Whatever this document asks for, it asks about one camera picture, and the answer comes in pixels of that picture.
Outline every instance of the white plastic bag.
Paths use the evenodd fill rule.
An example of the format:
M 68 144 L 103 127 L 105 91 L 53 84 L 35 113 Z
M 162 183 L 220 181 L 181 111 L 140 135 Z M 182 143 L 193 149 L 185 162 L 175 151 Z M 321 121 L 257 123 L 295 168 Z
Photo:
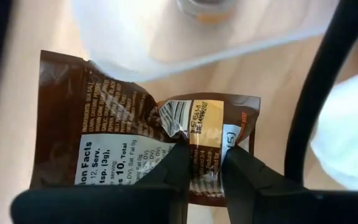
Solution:
M 311 147 L 332 178 L 358 190 L 358 75 L 333 88 Z
M 108 75 L 142 82 L 323 33 L 338 0 L 238 0 L 206 25 L 177 0 L 71 0 L 90 59 Z

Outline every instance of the white fabric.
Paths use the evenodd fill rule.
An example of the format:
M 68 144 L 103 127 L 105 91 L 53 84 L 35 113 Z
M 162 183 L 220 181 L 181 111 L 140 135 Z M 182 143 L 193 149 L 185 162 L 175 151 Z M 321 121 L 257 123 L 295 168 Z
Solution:
M 333 88 L 311 147 L 332 178 L 358 190 L 358 75 Z

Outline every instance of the wooden surface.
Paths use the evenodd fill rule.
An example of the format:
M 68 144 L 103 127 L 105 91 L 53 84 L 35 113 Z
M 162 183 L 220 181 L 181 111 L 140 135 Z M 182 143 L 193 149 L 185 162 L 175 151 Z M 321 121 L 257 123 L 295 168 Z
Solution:
M 85 57 L 67 2 L 19 1 L 9 30 L 0 77 L 0 223 L 9 223 L 12 199 L 29 186 L 34 160 L 39 52 L 41 49 Z M 255 155 L 282 172 L 284 150 L 296 101 L 321 41 L 315 37 L 242 57 L 223 60 L 161 80 L 142 83 L 156 100 L 200 91 L 262 97 Z M 341 78 L 358 73 L 358 46 Z M 306 160 L 306 186 L 337 189 L 318 162 Z M 189 223 L 214 214 L 228 223 L 223 208 L 191 207 Z

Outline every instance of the plastic wrapper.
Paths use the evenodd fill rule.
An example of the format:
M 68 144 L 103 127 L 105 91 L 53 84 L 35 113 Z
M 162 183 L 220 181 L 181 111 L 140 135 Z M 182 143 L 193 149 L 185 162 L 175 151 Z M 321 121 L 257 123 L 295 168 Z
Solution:
M 195 93 L 156 102 L 81 58 L 42 51 L 31 188 L 134 184 L 185 138 L 190 202 L 224 206 L 221 164 L 239 145 L 251 154 L 260 98 Z

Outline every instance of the white label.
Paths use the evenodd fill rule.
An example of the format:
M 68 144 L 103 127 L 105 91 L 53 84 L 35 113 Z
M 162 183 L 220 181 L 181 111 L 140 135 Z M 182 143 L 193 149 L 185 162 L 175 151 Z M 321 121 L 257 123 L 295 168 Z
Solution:
M 236 140 L 239 137 L 240 131 L 241 127 L 238 127 L 237 125 L 223 125 L 221 164 L 223 164 L 223 160 L 226 157 L 227 150 L 236 145 Z
M 174 145 L 138 135 L 84 134 L 75 184 L 134 184 L 149 173 Z
M 179 131 L 187 131 L 191 100 L 170 100 L 160 108 L 161 123 L 172 137 Z

